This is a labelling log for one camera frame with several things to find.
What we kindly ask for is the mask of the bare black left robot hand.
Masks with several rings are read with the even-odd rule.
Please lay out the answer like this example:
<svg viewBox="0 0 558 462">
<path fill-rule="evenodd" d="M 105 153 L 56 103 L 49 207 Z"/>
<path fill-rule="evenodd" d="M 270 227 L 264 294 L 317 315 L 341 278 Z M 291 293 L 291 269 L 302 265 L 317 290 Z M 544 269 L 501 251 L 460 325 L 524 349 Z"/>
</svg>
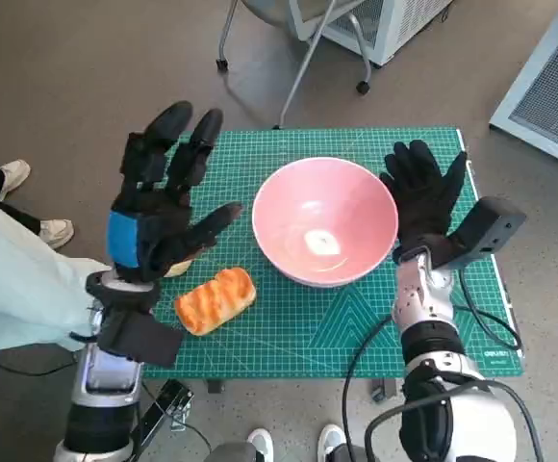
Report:
<svg viewBox="0 0 558 462">
<path fill-rule="evenodd" d="M 178 101 L 141 132 L 132 132 L 124 149 L 123 176 L 108 219 L 107 249 L 118 276 L 131 283 L 151 283 L 176 264 L 216 244 L 216 237 L 241 214 L 230 202 L 192 224 L 191 189 L 207 171 L 223 122 L 211 109 L 189 139 L 179 137 L 192 116 L 192 105 Z"/>
</svg>

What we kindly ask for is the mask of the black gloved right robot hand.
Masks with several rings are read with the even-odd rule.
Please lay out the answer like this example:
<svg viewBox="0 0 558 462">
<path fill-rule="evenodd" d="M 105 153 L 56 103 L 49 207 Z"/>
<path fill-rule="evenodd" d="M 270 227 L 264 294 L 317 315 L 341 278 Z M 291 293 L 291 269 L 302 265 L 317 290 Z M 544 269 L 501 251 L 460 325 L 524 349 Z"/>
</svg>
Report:
<svg viewBox="0 0 558 462">
<path fill-rule="evenodd" d="M 421 244 L 427 236 L 444 238 L 465 182 L 467 153 L 454 158 L 442 172 L 429 146 L 421 140 L 398 141 L 384 158 L 379 179 L 393 196 L 398 212 L 396 255 Z"/>
</svg>

